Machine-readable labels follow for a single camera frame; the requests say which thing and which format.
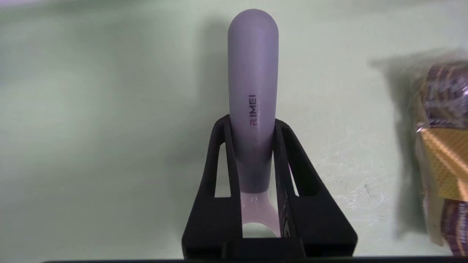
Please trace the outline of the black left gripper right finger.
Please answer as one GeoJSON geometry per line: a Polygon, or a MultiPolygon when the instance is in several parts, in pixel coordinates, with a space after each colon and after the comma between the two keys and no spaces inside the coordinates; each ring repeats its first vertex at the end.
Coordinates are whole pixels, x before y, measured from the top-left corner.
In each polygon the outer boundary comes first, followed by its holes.
{"type": "Polygon", "coordinates": [[[352,256],[358,235],[287,123],[273,140],[280,236],[301,240],[306,256],[352,256]]]}

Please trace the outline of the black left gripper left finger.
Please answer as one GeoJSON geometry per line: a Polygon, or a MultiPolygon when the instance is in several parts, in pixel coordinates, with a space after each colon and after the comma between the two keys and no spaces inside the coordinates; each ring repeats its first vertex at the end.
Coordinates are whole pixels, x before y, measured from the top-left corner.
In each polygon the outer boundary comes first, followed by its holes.
{"type": "Polygon", "coordinates": [[[230,241],[242,238],[239,176],[234,155],[230,117],[225,115],[213,126],[204,171],[184,233],[184,256],[224,256],[230,241]],[[215,197],[220,146],[227,155],[230,196],[215,197]]]}

